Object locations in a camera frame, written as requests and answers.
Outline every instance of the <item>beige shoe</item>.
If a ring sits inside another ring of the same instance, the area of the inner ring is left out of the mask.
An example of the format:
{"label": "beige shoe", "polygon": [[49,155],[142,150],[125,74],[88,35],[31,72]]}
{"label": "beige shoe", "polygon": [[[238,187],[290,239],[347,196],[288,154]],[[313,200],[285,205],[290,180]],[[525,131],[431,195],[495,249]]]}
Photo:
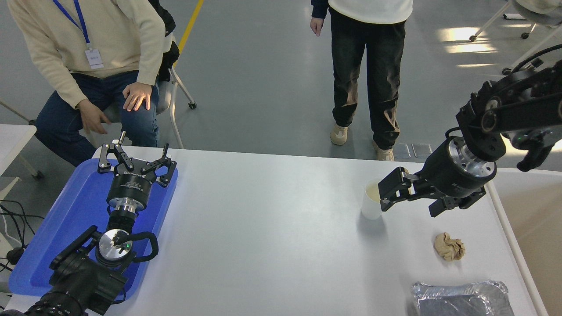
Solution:
{"label": "beige shoe", "polygon": [[392,148],[380,149],[379,146],[377,146],[377,143],[375,143],[375,141],[373,141],[373,148],[375,148],[375,152],[377,153],[377,160],[394,161],[394,154],[392,153]]}
{"label": "beige shoe", "polygon": [[330,140],[332,144],[341,146],[347,142],[347,127],[341,127],[339,125],[334,125],[334,129],[330,133]]}

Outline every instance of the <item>black pants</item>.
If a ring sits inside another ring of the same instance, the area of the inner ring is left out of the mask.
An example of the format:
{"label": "black pants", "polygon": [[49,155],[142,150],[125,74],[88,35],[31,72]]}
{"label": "black pants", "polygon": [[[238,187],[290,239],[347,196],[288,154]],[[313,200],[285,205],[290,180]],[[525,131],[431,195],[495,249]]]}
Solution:
{"label": "black pants", "polygon": [[392,148],[400,133],[396,121],[405,23],[371,24],[330,8],[336,124],[347,127],[357,109],[357,79],[367,47],[367,92],[373,140]]}

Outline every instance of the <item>blue jeans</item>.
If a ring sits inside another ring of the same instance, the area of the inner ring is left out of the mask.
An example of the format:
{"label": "blue jeans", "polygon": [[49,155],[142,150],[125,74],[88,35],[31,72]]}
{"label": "blue jeans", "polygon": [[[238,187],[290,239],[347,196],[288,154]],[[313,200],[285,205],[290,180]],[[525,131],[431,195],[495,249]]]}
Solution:
{"label": "blue jeans", "polygon": [[[137,111],[123,110],[125,98],[123,90],[137,81],[138,71],[127,71],[107,78],[95,78],[84,74],[72,74],[78,86],[91,103],[105,110],[116,103],[121,113],[122,130],[133,146],[157,147],[158,125],[156,105],[158,104],[158,85],[152,87],[150,110],[141,106]],[[35,136],[59,157],[78,166],[92,158],[96,149],[79,130],[83,128],[79,110],[74,110],[55,91],[39,113],[35,122]]]}

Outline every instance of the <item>white sweater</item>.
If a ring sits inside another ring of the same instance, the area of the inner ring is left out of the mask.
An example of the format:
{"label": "white sweater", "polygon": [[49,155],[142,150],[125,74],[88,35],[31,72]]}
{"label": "white sweater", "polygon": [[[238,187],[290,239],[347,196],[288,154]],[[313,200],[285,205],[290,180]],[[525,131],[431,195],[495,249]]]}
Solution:
{"label": "white sweater", "polygon": [[[59,0],[80,25],[73,0]],[[82,31],[51,0],[8,0],[8,7],[24,33],[31,60],[59,93],[76,107],[86,99],[73,73],[105,78],[139,70],[137,82],[154,85],[165,45],[164,22],[148,1],[80,1],[92,46],[104,68],[92,70]]]}
{"label": "white sweater", "polygon": [[413,0],[329,0],[330,6],[352,19],[376,24],[405,21],[412,14]]}

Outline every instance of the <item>blue lanyard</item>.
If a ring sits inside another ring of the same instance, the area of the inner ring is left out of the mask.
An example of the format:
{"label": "blue lanyard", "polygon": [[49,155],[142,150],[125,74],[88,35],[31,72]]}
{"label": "blue lanyard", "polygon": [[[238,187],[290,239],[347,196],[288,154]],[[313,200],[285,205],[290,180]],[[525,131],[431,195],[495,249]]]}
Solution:
{"label": "blue lanyard", "polygon": [[[78,24],[74,21],[74,19],[70,16],[70,14],[68,13],[68,11],[62,6],[62,4],[58,1],[58,0],[53,0],[53,2],[57,5],[58,9],[61,10],[61,12],[72,22],[74,23],[74,25],[76,25],[77,28],[80,29],[80,27],[78,26]],[[74,0],[74,7],[76,7],[76,13],[78,13],[78,18],[80,19],[80,24],[82,25],[82,33],[84,34],[84,39],[86,40],[86,45],[88,45],[89,48],[92,47],[92,45],[90,44],[90,39],[88,38],[88,30],[86,29],[86,22],[84,22],[84,16],[82,15],[82,10],[80,9],[80,3],[78,3],[78,0]]]}

